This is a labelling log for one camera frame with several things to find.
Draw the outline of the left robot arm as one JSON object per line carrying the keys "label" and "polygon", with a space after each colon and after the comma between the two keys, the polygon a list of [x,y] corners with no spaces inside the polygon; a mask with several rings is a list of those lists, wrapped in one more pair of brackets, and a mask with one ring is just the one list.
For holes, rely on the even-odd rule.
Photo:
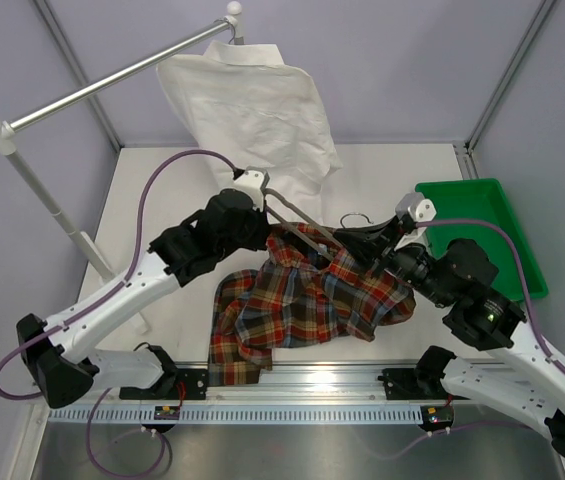
{"label": "left robot arm", "polygon": [[178,368],[162,347],[111,351],[98,345],[143,308],[213,271],[237,250],[264,249],[270,232],[265,205],[261,193],[224,189],[153,240],[126,274],[61,313],[19,320],[20,355],[47,405],[66,407],[106,389],[131,399],[166,399],[175,392]]}

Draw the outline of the grey metal hanger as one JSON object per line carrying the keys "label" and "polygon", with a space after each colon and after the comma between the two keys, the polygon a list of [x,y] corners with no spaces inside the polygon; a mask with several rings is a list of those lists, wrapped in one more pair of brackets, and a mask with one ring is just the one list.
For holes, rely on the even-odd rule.
{"label": "grey metal hanger", "polygon": [[308,214],[272,188],[264,190],[264,197],[269,196],[301,219],[301,222],[291,222],[284,219],[269,205],[266,206],[266,213],[277,220],[277,223],[270,226],[270,233],[265,241],[266,249],[271,255],[278,254],[284,248],[289,247],[302,255],[314,252],[331,262],[348,262],[359,268],[364,266],[335,238],[335,229],[319,225]]}

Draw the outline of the plaid flannel shirt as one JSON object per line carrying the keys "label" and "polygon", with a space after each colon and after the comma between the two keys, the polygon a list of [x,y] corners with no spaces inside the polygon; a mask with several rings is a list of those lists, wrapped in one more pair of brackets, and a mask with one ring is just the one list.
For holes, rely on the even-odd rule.
{"label": "plaid flannel shirt", "polygon": [[413,291],[388,273],[286,247],[258,269],[226,276],[214,295],[208,367],[223,382],[253,383],[277,349],[351,336],[371,342],[379,327],[408,321]]}

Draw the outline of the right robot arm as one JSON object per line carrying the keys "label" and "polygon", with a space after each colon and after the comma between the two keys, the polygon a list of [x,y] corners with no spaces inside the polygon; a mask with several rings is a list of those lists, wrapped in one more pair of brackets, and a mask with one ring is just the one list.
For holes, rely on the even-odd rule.
{"label": "right robot arm", "polygon": [[437,346],[423,354],[414,383],[424,396],[447,393],[482,403],[549,440],[565,459],[565,355],[539,331],[530,306],[520,308],[493,288],[497,267],[472,239],[450,241],[440,258],[408,237],[423,223],[406,216],[368,228],[341,228],[335,238],[363,266],[389,273],[439,308],[465,345],[524,376],[521,386]]}

